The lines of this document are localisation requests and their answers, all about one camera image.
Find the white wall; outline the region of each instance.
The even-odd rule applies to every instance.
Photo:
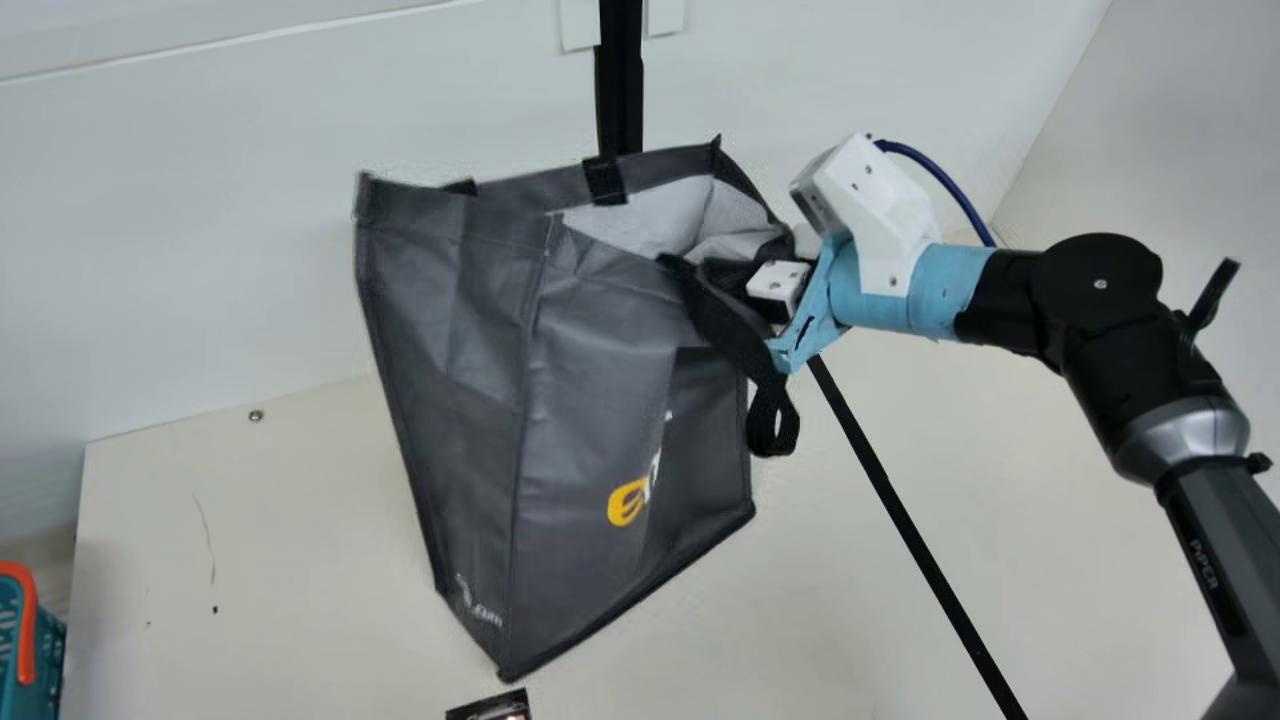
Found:
[[[1272,456],[1280,448],[1276,27],[1280,4],[1271,0],[1116,0],[995,222],[1006,241],[1028,249],[1091,231],[1137,237],[1162,256],[1161,299],[1172,307],[1190,307],[1224,256],[1243,261],[1198,343],[1253,420],[1252,447]],[[1048,450],[1033,441],[1020,452]],[[1226,655],[1199,598],[1187,592],[1189,571],[1175,569],[1180,561],[1124,569],[1134,543],[1167,544],[1170,552],[1146,551],[1151,559],[1171,555],[1172,534],[1158,527],[1149,495],[1130,498],[1120,480],[1112,491],[1087,488],[1085,462],[1097,462],[1083,452],[1075,482],[1096,506],[1064,520],[1098,550],[1079,582],[1119,602],[1065,603],[1061,624],[1093,635],[1105,692],[1134,693],[1137,702],[1137,691],[1149,687],[1152,712],[1197,717],[1230,673]],[[1280,497],[1280,478],[1260,482]],[[1119,505],[1132,507],[1117,516]],[[1129,527],[1100,529],[1100,518],[1125,518]],[[1102,552],[1103,541],[1123,543],[1123,555]],[[1152,609],[1161,623],[1151,621]],[[1098,633],[1101,612],[1132,612],[1133,633],[1146,641]],[[1135,716],[1112,707],[1108,716]]]
[[[645,44],[646,142],[723,132],[795,217],[791,176],[873,129],[989,213],[1106,4],[692,0],[686,32]],[[74,515],[88,439],[372,370],[358,169],[573,163],[594,154],[593,108],[554,0],[0,82],[0,537]]]
[[[0,0],[0,79],[443,1]]]

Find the black strap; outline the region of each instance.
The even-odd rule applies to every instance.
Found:
[[[586,188],[595,205],[626,205],[627,190],[622,184],[622,172],[614,158],[588,158],[582,160]]]
[[[876,450],[872,448],[870,441],[867,439],[867,434],[858,424],[858,419],[854,418],[854,411],[845,402],[845,396],[836,387],[836,380],[832,379],[831,372],[827,370],[827,364],[822,361],[822,356],[814,356],[809,360],[809,370],[813,372],[813,377],[818,380],[818,387],[822,388],[822,395],[827,397],[827,404],[831,405],[831,410],[836,414],[836,420],[840,423],[841,429],[845,430],[849,445],[854,447],[858,461],[861,462],[863,470],[867,471],[867,478],[872,482],[872,487],[876,488],[876,495],[879,496],[884,510],[888,511],[890,519],[893,520],[897,534],[902,537],[906,548],[911,551],[911,557],[915,560],[915,565],[920,569],[920,573],[924,574],[925,582],[929,583],[933,597],[938,600],[938,605],[946,612],[947,620],[951,620],[951,626],[960,635],[960,642],[969,653],[969,659],[973,660],[974,667],[978,669],[978,674],[987,683],[991,697],[996,700],[996,705],[1000,706],[1005,717],[1027,720],[1027,714],[1018,705],[1014,691],[1005,682],[1005,676],[1000,674],[1000,667],[996,666],[996,661],[987,652],[987,646],[983,644],[982,637],[969,620],[969,615],[960,605],[960,600],[956,598],[951,584],[947,583],[946,575],[942,574],[938,562],[933,560],[929,546],[924,543],[924,538],[915,529],[915,523],[908,515],[906,507],[897,497],[897,492],[893,491],[892,483],[888,482],[888,473],[884,471],[879,457],[876,456]]]
[[[600,156],[640,152],[644,138],[644,0],[600,0],[595,133]]]
[[[672,272],[685,311],[707,342],[755,383],[746,413],[746,446],[758,457],[791,455],[800,437],[800,414],[787,396],[787,377],[773,365],[760,329],[753,327],[736,300],[703,282],[698,268],[684,258],[662,255]]]

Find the black bag strap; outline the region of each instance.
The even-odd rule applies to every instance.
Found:
[[[791,455],[800,437],[800,414],[787,395],[787,377],[773,365],[751,311],[704,282],[698,266],[675,255],[658,261],[671,270],[685,311],[707,342],[755,383],[746,413],[746,446],[756,457]]]
[[[818,380],[818,387],[822,388],[822,395],[826,396],[827,404],[831,405],[831,411],[836,414],[836,421],[845,430],[845,438],[849,439],[849,445],[854,448],[858,461],[861,464],[863,470],[867,471],[867,479],[872,482],[876,495],[879,496],[881,503],[884,505],[884,511],[893,520],[897,534],[902,537],[906,548],[911,551],[911,557],[920,569],[920,574],[924,575],[924,580],[929,583],[933,597],[937,598],[938,605],[942,606],[942,611],[947,615],[947,620],[951,620],[951,628],[960,637],[960,644],[969,653],[969,660],[978,669],[982,680],[987,683],[991,697],[995,698],[996,705],[1000,706],[1000,711],[1009,720],[1027,720],[1027,712],[1018,703],[1018,697],[1014,696],[1012,688],[1009,687],[1005,676],[1000,673],[1000,666],[991,657],[991,652],[987,651],[986,643],[982,642],[982,635],[973,626],[969,614],[960,605],[960,598],[951,589],[951,583],[942,574],[942,568],[938,568],[938,562],[933,559],[933,553],[920,536],[920,530],[915,529],[915,523],[911,521],[911,516],[906,512],[906,506],[897,497],[893,484],[888,482],[888,473],[884,470],[884,465],[881,464],[879,457],[876,455],[872,442],[867,439],[867,433],[858,424],[854,411],[845,402],[845,396],[836,387],[836,380],[831,377],[831,372],[827,370],[827,364],[822,360],[820,355],[814,355],[809,360],[809,370],[813,373],[814,379]]]

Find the light blue gripper part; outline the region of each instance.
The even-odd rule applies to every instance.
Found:
[[[956,340],[955,318],[973,300],[982,269],[995,251],[995,247],[931,245],[911,272],[906,297],[891,297],[861,291],[858,249],[849,242],[831,264],[831,314],[845,327]]]

